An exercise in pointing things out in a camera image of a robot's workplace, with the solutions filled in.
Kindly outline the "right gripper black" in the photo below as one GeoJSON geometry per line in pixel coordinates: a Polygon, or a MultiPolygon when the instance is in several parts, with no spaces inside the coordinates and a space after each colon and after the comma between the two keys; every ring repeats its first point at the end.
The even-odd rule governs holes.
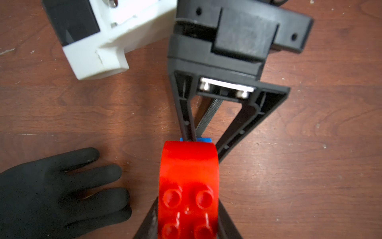
{"type": "Polygon", "coordinates": [[[313,23],[271,1],[178,1],[168,76],[183,140],[197,140],[195,95],[240,99],[240,112],[216,144],[222,162],[288,98],[290,87],[260,82],[269,53],[303,52],[313,23]]]}

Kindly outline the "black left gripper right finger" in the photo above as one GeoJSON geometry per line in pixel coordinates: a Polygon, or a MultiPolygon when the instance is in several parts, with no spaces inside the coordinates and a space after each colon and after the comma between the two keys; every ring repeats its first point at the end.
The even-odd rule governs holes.
{"type": "Polygon", "coordinates": [[[219,200],[218,205],[218,239],[243,239],[228,212],[219,200]]]}

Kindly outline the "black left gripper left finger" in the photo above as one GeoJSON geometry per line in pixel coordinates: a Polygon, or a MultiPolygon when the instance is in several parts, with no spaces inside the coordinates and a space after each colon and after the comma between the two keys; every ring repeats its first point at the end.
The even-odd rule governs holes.
{"type": "Polygon", "coordinates": [[[134,239],[158,239],[158,198],[155,199],[134,239]]]}

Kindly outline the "blue lego brick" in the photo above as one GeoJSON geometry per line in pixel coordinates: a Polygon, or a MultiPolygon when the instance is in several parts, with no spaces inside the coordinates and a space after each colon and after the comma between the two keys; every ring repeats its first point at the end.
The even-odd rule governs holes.
{"type": "MultiPolygon", "coordinates": [[[[195,141],[195,140],[184,140],[182,137],[180,138],[180,141],[195,141]]],[[[197,137],[195,142],[206,142],[206,143],[212,143],[211,138],[203,138],[203,137],[197,137]]]]}

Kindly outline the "red curved lego brick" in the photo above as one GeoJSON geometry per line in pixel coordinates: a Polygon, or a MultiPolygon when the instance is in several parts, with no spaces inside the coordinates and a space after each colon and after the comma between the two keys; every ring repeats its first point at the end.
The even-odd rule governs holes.
{"type": "Polygon", "coordinates": [[[158,196],[159,239],[215,239],[219,164],[211,142],[166,141],[158,196]]]}

